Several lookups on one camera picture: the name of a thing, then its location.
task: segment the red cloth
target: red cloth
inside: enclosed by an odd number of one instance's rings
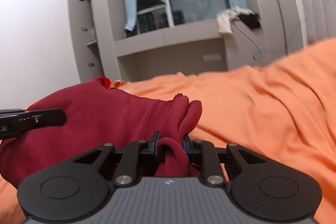
[[[3,140],[0,173],[4,179],[17,188],[28,175],[95,146],[114,143],[124,147],[135,140],[149,140],[155,130],[161,131],[157,147],[165,154],[156,175],[191,175],[181,143],[200,119],[201,102],[189,102],[182,94],[171,101],[141,98],[115,88],[107,90],[104,83],[106,79],[93,79],[31,105],[28,110],[61,108],[67,122]]]
[[[101,76],[99,78],[97,78],[98,81],[100,81],[100,83],[102,84],[102,86],[104,88],[106,88],[107,90],[109,89],[110,85],[111,85],[111,81],[110,79],[108,79],[106,76]]]

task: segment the shelf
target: shelf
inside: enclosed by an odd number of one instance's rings
[[[221,38],[215,19],[159,29],[114,42],[117,57],[154,48]]]
[[[95,45],[97,44],[97,40],[94,40],[94,41],[91,41],[90,43],[86,44],[87,46],[90,46],[90,45]]]

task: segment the upholstered headboard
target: upholstered headboard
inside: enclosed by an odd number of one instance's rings
[[[327,37],[336,37],[336,0],[302,1],[308,43]]]

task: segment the bed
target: bed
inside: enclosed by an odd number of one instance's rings
[[[336,36],[336,0],[302,0],[308,43]]]
[[[191,139],[211,141],[218,147],[236,142],[314,177],[323,199],[315,219],[321,224],[336,219],[336,38],[329,27],[332,15],[321,15],[321,2],[305,0],[314,45],[277,60],[267,67],[243,66],[229,72],[197,76],[158,76],[136,83],[115,81],[133,95],[170,100],[177,93],[200,100],[203,113]],[[0,179],[0,224],[18,224],[24,216],[16,190]]]

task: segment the gray gripper base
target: gray gripper base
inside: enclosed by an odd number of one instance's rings
[[[25,224],[41,222],[27,219]],[[240,211],[224,190],[192,178],[143,177],[119,188],[96,214],[73,224],[265,224]],[[313,224],[306,219],[296,224]]]

